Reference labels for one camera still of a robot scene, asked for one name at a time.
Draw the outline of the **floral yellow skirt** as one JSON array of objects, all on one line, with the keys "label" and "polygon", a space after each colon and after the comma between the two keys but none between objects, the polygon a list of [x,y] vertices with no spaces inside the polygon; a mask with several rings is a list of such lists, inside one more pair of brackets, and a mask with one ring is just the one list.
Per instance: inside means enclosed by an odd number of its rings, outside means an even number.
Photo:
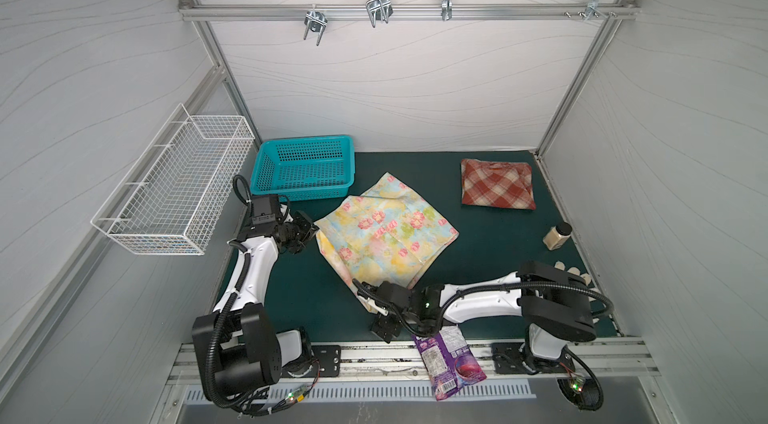
[{"label": "floral yellow skirt", "polygon": [[390,173],[316,222],[321,255],[353,292],[355,282],[412,289],[459,231]]}]

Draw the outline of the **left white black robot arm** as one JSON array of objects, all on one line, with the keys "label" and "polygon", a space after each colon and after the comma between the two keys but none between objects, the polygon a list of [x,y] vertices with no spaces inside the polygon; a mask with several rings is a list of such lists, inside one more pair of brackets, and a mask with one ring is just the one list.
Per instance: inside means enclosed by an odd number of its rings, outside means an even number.
[{"label": "left white black robot arm", "polygon": [[280,254],[303,250],[317,227],[304,214],[292,216],[284,196],[240,201],[247,220],[229,241],[237,254],[235,269],[214,308],[195,319],[192,339],[205,397],[222,409],[262,417],[291,407],[311,389],[265,404],[285,371],[311,371],[317,365],[304,329],[275,330],[265,297]]}]

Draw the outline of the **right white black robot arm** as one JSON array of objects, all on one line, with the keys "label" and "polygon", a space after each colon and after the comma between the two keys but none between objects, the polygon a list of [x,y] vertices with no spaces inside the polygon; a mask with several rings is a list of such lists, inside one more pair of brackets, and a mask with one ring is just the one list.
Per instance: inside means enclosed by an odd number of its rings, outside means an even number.
[{"label": "right white black robot arm", "polygon": [[372,332],[389,343],[402,330],[433,338],[449,326],[490,317],[527,323],[525,357],[557,361],[571,343],[596,339],[595,323],[612,315],[613,302],[581,276],[535,261],[495,280],[434,285],[420,291],[388,281],[353,281],[358,298],[380,317]]}]

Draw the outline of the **red plaid skirt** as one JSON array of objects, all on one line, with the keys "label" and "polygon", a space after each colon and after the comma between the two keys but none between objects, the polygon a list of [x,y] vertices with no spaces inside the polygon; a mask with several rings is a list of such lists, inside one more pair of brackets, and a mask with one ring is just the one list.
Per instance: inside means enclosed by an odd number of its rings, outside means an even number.
[{"label": "red plaid skirt", "polygon": [[460,167],[463,205],[536,209],[532,168],[528,163],[463,159]]}]

